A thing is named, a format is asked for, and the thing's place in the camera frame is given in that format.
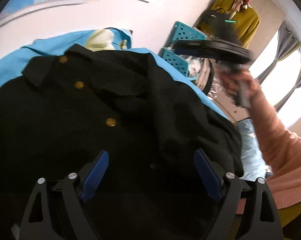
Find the person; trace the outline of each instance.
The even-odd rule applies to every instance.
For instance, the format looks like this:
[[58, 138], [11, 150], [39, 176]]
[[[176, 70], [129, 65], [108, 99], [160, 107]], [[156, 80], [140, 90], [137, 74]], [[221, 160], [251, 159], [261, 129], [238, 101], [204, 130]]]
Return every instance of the person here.
[[[248, 112], [263, 158], [273, 169], [267, 184], [284, 227], [301, 214], [301, 137], [284, 127], [247, 69], [233, 75], [220, 69], [216, 72], [228, 96], [238, 91], [236, 82], [245, 82], [248, 86], [246, 93], [251, 102]], [[243, 210], [244, 201], [239, 203], [237, 213], [242, 214]]]

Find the person's hand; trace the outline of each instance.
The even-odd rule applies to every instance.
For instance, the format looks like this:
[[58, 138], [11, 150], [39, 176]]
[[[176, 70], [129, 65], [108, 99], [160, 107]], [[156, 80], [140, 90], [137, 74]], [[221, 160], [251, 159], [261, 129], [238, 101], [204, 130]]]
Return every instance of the person's hand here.
[[260, 85], [254, 80], [252, 75], [247, 69], [242, 68], [236, 74], [227, 74], [220, 69], [216, 70], [218, 77], [225, 88], [225, 93], [228, 96], [234, 95], [238, 91], [236, 82], [243, 82], [247, 84], [247, 96], [252, 99], [257, 93], [261, 91]]

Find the teal plastic basket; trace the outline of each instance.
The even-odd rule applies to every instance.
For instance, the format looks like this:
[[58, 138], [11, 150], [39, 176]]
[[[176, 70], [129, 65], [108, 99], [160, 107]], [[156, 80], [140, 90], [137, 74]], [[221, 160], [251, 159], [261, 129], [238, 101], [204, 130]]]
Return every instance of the teal plastic basket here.
[[196, 80], [197, 77], [189, 77], [188, 76], [188, 62], [175, 54], [174, 52], [170, 51], [169, 49], [163, 48], [163, 55], [162, 58], [167, 61], [170, 65], [176, 68], [180, 73], [182, 73], [185, 77], [189, 80]]
[[174, 35], [172, 37], [172, 43], [176, 41], [191, 41], [191, 40], [206, 40], [205, 35], [201, 32], [187, 26], [181, 22], [175, 22]]

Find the yellow sweater hanging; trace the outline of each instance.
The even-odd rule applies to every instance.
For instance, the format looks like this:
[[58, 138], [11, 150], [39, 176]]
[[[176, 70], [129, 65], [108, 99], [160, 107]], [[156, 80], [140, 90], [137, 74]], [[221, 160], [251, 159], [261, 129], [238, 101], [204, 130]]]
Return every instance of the yellow sweater hanging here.
[[[233, 2], [234, 0], [217, 0], [211, 7], [211, 10], [216, 10], [220, 13], [226, 13], [231, 8]], [[236, 21], [236, 23], [232, 25], [237, 32], [237, 36], [242, 43], [242, 47], [247, 48], [260, 23], [257, 13], [254, 11], [254, 9], [247, 8], [243, 12], [239, 11], [236, 13], [232, 20]], [[200, 30], [202, 32], [212, 34], [210, 28], [205, 23], [200, 24]]]

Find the black jacket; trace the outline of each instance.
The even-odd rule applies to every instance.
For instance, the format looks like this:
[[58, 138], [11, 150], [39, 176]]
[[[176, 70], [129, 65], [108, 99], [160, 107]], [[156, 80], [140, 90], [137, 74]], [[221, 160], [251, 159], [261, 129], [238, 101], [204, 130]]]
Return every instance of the black jacket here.
[[193, 163], [198, 148], [242, 176], [237, 128], [151, 54], [74, 45], [33, 58], [0, 88], [0, 192], [30, 192], [105, 149], [109, 168], [88, 206], [106, 240], [201, 235], [215, 207], [202, 205], [210, 200]]

